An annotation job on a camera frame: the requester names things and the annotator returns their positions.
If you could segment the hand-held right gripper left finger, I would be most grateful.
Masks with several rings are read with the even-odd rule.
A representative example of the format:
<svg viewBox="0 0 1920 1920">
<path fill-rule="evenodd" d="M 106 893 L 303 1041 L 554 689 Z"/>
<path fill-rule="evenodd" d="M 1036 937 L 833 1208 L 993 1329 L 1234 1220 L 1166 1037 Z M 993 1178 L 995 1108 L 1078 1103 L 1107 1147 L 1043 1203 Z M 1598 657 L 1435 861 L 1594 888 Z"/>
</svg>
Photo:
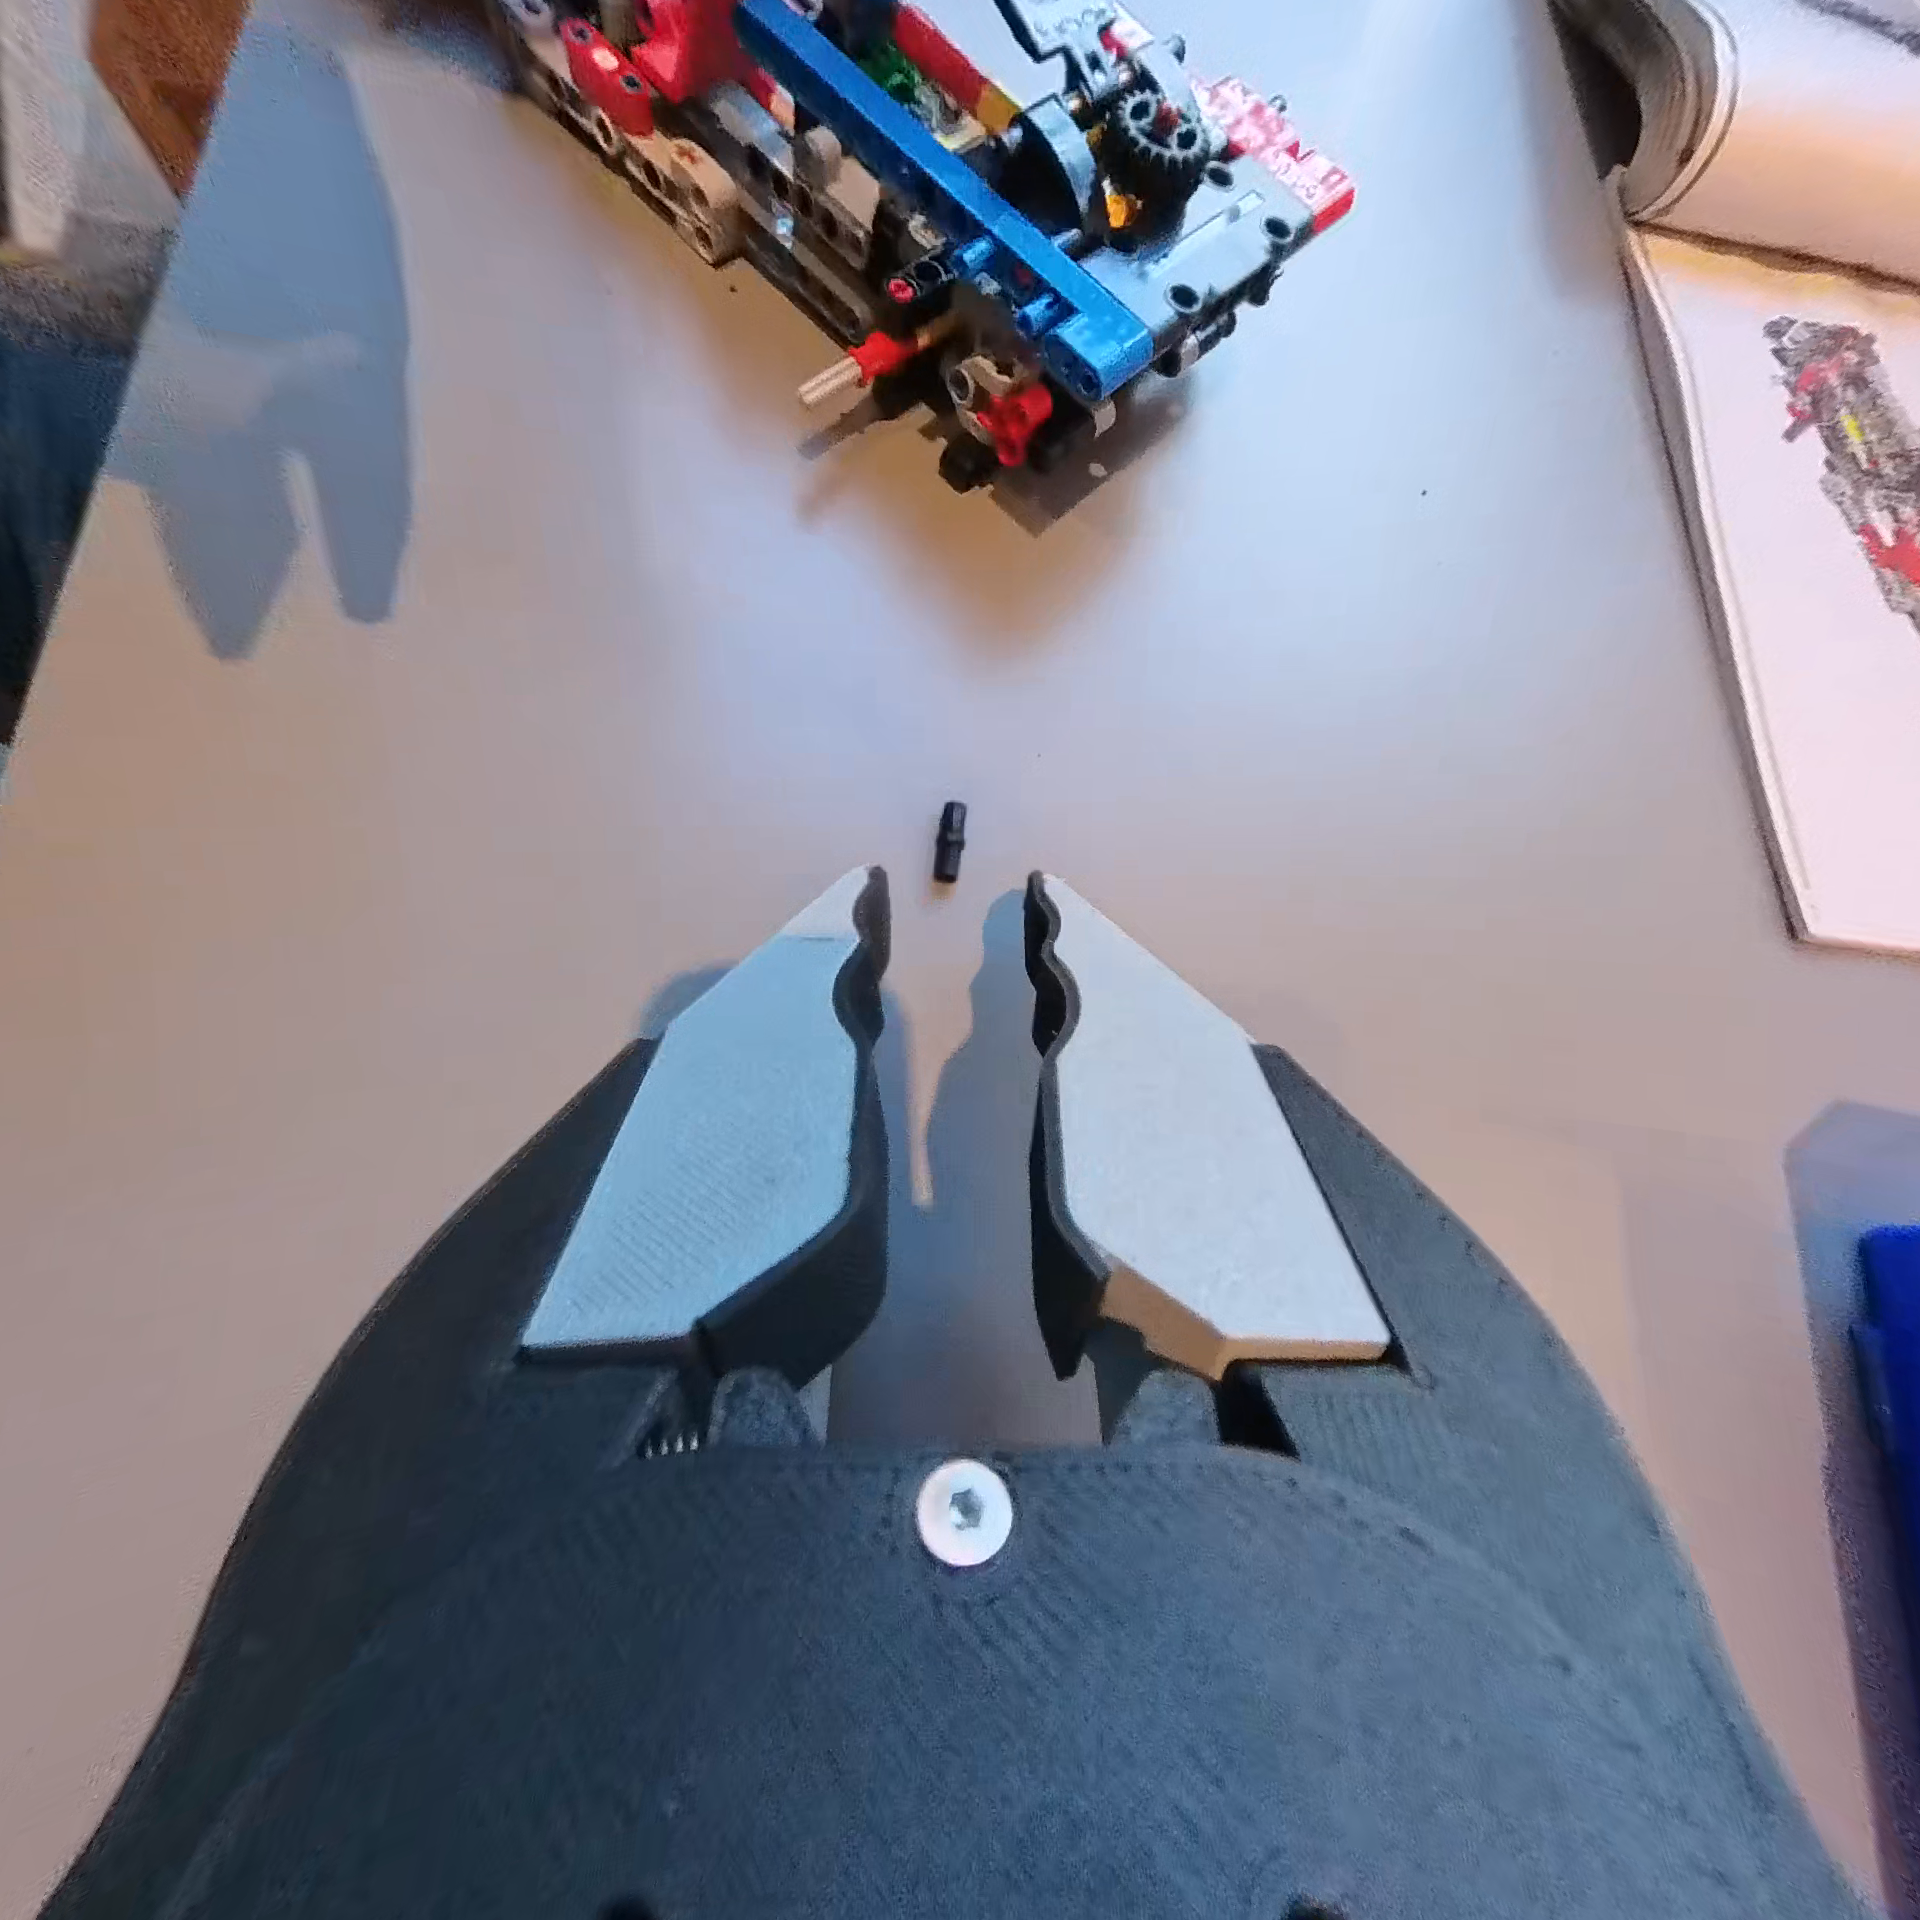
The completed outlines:
<svg viewBox="0 0 1920 1920">
<path fill-rule="evenodd" d="M 884 868 L 851 868 L 657 1041 L 524 1324 L 529 1360 L 809 1387 L 884 1292 Z"/>
</svg>

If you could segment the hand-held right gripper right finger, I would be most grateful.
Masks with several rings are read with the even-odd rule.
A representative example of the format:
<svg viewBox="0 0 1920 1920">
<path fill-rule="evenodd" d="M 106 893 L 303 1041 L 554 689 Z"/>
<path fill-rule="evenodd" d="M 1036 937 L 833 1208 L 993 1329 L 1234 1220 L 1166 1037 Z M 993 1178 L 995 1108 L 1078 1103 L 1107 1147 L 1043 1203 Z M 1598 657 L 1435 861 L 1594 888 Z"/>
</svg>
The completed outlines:
<svg viewBox="0 0 1920 1920">
<path fill-rule="evenodd" d="M 1048 1360 L 1119 1329 L 1204 1381 L 1375 1363 L 1393 1332 L 1254 1037 L 1059 875 L 1024 888 L 1040 1057 L 1032 1284 Z"/>
</svg>

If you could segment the blue storage bin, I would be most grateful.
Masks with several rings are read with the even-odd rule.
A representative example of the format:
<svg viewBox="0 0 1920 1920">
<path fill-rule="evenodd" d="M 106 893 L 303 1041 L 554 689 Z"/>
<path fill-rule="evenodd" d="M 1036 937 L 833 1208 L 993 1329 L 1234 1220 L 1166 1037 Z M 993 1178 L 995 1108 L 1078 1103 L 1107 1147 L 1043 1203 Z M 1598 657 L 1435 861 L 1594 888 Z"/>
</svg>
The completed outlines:
<svg viewBox="0 0 1920 1920">
<path fill-rule="evenodd" d="M 1863 1303 L 1852 1324 L 1858 1394 L 1889 1482 L 1905 1563 L 1910 1633 L 1919 1635 L 1919 1225 L 1896 1223 L 1857 1243 Z"/>
</svg>

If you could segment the instruction booklet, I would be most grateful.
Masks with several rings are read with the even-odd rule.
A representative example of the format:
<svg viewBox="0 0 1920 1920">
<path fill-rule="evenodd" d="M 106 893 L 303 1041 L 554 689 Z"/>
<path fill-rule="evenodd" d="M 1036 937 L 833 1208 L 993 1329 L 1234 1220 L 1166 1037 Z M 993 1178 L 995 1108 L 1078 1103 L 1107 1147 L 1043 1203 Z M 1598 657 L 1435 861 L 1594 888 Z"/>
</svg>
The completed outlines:
<svg viewBox="0 0 1920 1920">
<path fill-rule="evenodd" d="M 1572 2 L 1767 856 L 1809 945 L 1919 953 L 1916 4 Z"/>
</svg>

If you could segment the toy brick car model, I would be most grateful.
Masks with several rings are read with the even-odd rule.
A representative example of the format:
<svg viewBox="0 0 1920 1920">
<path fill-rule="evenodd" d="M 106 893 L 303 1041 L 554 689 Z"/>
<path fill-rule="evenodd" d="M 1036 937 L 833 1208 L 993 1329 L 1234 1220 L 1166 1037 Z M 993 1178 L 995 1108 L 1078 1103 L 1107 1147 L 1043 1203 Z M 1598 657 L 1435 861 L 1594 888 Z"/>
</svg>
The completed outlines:
<svg viewBox="0 0 1920 1920">
<path fill-rule="evenodd" d="M 833 337 L 801 404 L 932 411 L 958 493 L 1092 460 L 1356 204 L 1282 98 L 1124 4 L 996 11 L 1056 90 L 1018 100 L 923 4 L 487 4 L 529 104 Z"/>
</svg>

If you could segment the grey desk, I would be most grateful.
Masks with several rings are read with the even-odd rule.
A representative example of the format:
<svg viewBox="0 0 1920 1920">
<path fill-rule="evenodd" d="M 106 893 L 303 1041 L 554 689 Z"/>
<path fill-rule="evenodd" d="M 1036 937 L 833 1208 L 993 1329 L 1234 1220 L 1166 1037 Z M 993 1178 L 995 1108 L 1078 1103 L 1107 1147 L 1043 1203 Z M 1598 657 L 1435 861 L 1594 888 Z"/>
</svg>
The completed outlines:
<svg viewBox="0 0 1920 1920">
<path fill-rule="evenodd" d="M 1591 1369 L 1825 1842 L 1910 1904 L 1787 1164 L 1916 968 L 1787 931 L 1548 4 L 1168 4 L 1359 208 L 1063 507 L 828 437 L 454 31 L 249 23 L 4 795 L 4 1915 L 299 1405 L 625 1042 L 882 865 L 879 1443 L 1060 1444 L 1024 879 L 1284 1047 Z M 968 803 L 954 888 L 942 808 Z"/>
</svg>

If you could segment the wooden side table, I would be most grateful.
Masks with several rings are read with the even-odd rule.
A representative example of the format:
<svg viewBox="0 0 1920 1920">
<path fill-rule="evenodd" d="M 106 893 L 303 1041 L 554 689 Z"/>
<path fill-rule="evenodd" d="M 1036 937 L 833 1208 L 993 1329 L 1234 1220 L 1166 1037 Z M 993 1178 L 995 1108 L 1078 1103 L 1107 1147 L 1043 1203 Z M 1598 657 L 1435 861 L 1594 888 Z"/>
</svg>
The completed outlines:
<svg viewBox="0 0 1920 1920">
<path fill-rule="evenodd" d="M 178 201 L 192 191 L 249 2 L 95 2 L 90 59 Z"/>
</svg>

